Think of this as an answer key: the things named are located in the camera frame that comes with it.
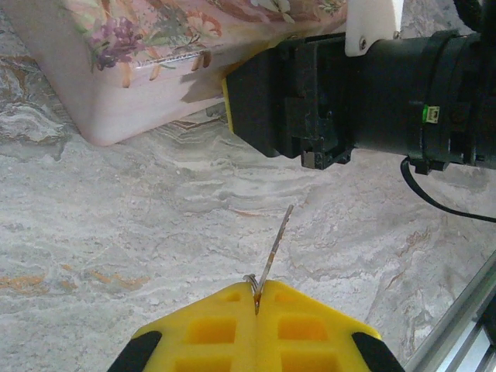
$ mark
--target metal screw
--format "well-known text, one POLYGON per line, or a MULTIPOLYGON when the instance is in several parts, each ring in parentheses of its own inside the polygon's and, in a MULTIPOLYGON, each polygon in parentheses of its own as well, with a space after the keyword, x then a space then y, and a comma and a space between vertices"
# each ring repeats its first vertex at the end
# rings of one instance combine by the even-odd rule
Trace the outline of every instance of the metal screw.
POLYGON ((360 50, 364 50, 365 48, 367 48, 367 41, 362 36, 360 37, 360 50))

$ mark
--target purple flower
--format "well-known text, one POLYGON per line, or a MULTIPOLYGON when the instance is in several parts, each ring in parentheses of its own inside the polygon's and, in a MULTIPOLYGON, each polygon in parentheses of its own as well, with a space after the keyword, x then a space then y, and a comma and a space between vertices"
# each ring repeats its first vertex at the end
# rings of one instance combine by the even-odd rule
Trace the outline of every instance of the purple flower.
POLYGON ((95 64, 100 71, 114 67, 117 62, 130 62, 131 53, 146 47, 139 27, 126 17, 108 19, 105 24, 98 19, 93 30, 88 43, 95 53, 95 64))

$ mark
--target wire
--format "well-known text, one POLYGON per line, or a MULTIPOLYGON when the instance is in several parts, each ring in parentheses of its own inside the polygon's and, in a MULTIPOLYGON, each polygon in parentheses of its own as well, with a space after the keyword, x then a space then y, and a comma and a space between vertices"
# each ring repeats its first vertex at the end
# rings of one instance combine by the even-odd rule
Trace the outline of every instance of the wire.
POLYGON ((479 219, 481 221, 496 223, 496 218, 494 218, 494 217, 487 217, 485 215, 473 215, 472 213, 457 211, 455 209, 448 208, 448 207, 438 203, 434 199, 432 199, 429 195, 427 195, 427 193, 419 186, 417 181, 413 178, 412 173, 410 171, 410 158, 409 157, 406 157, 401 162, 401 174, 403 175, 403 178, 405 179, 406 184, 413 190, 413 192, 415 192, 420 198, 424 199, 430 205, 432 205, 436 208, 439 208, 444 212, 451 213, 453 215, 460 215, 462 217, 467 217, 469 219, 479 219))
POLYGON ((453 0, 462 22, 476 33, 481 31, 482 7, 478 0, 453 0))

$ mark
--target marble floor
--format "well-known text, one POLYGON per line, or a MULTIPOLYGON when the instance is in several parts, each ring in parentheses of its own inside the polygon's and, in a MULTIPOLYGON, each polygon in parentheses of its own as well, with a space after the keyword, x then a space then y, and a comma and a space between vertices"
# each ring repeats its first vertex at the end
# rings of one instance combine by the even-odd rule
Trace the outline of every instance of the marble floor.
MULTIPOLYGON (((404 24, 407 37, 459 25, 448 0, 407 1, 404 24)), ((3 13, 0 77, 4 372, 106 370, 140 326, 260 274, 290 203, 271 277, 371 324, 403 363, 494 251, 494 226, 417 198, 401 157, 357 151, 323 172, 269 160, 221 108, 91 146, 3 13)), ((496 214, 496 172, 419 182, 496 214)))

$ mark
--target floral box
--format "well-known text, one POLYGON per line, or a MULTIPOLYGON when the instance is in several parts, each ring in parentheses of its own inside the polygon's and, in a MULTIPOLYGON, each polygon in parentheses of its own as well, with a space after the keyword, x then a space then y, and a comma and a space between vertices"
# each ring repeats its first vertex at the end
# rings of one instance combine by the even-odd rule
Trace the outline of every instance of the floral box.
POLYGON ((3 0, 89 142, 109 145, 222 101, 230 66, 331 33, 345 0, 3 0))

